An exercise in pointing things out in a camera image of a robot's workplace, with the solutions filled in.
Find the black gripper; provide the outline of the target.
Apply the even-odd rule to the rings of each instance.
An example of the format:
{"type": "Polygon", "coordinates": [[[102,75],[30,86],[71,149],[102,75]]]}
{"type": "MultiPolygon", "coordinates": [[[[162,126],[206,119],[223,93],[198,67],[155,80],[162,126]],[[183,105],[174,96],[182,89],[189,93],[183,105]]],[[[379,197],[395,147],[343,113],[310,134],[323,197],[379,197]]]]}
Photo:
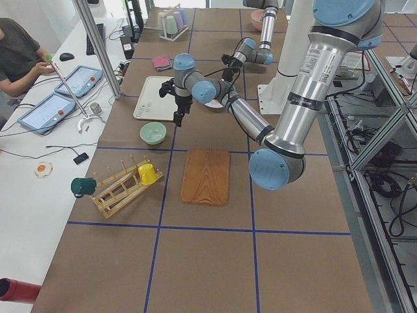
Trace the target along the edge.
{"type": "Polygon", "coordinates": [[[222,80],[229,82],[230,78],[234,78],[236,75],[240,74],[241,64],[229,65],[224,72],[222,73],[222,80]]]}
{"type": "Polygon", "coordinates": [[[192,95],[182,97],[176,96],[175,103],[178,107],[177,112],[173,114],[173,122],[177,127],[181,127],[182,120],[186,114],[189,114],[191,105],[193,103],[192,95]]]}

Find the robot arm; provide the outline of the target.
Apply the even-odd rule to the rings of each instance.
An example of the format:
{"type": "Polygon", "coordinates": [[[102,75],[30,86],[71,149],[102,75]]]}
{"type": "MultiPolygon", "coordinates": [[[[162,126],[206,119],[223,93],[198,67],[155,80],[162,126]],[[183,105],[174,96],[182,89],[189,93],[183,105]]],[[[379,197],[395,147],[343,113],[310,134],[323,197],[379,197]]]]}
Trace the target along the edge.
{"type": "Polygon", "coordinates": [[[260,145],[249,162],[253,182],[277,190],[296,181],[305,168],[304,141],[338,67],[346,54],[379,45],[384,9],[384,1],[313,2],[309,46],[275,127],[248,105],[230,81],[207,78],[196,69],[191,55],[177,55],[170,81],[178,107],[175,123],[181,123],[193,101],[217,100],[260,145]]]}
{"type": "Polygon", "coordinates": [[[245,63],[269,65],[273,60],[271,53],[274,25],[278,15],[279,4],[275,0],[247,0],[242,4],[249,8],[261,9],[261,39],[259,45],[250,37],[242,38],[236,45],[232,55],[222,55],[222,62],[227,65],[223,70],[222,80],[232,82],[236,73],[245,63]]]}

